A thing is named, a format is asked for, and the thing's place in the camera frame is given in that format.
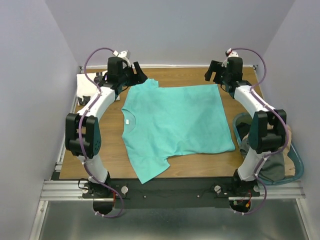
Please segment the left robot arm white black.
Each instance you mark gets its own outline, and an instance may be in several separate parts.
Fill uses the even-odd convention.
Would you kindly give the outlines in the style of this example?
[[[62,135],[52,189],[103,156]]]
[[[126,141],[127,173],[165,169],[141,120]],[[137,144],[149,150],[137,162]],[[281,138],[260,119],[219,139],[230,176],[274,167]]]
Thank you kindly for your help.
[[[98,82],[86,76],[96,93],[81,110],[65,118],[65,148],[80,160],[88,174],[82,191],[89,198],[108,198],[114,193],[108,183],[110,174],[99,155],[100,120],[125,88],[142,84],[147,78],[137,61],[130,63],[125,57],[112,56],[107,61],[107,72],[99,76]]]

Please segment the teal t shirt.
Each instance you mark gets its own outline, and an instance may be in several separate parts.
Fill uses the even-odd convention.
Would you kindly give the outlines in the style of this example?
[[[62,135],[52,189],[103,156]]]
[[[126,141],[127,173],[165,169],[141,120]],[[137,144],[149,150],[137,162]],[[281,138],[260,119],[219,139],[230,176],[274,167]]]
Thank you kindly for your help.
[[[121,109],[122,139],[142,184],[166,171],[168,158],[232,152],[235,145],[216,84],[132,86]]]

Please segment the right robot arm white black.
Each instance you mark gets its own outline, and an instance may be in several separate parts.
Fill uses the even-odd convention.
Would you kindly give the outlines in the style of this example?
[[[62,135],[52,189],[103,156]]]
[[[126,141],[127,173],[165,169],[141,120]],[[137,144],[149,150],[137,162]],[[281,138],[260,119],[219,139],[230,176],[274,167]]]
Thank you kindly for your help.
[[[250,82],[243,79],[243,60],[240,57],[228,57],[226,62],[212,60],[204,79],[220,85],[246,109],[252,119],[248,153],[230,183],[230,191],[241,196],[253,189],[267,160],[287,146],[287,114],[270,106],[256,93]]]

